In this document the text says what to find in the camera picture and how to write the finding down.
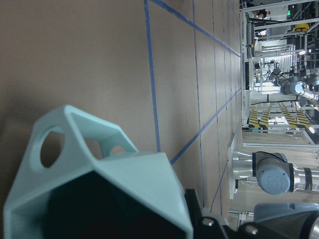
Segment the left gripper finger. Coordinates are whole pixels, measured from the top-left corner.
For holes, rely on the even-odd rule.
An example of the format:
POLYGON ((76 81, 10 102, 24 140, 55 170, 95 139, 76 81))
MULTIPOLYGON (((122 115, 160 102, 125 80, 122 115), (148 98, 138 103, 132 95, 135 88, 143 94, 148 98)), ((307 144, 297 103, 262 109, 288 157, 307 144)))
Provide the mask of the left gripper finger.
POLYGON ((223 216, 200 207, 194 189, 186 189, 184 196, 193 226, 194 239, 238 239, 237 232, 229 227, 228 221, 223 216))

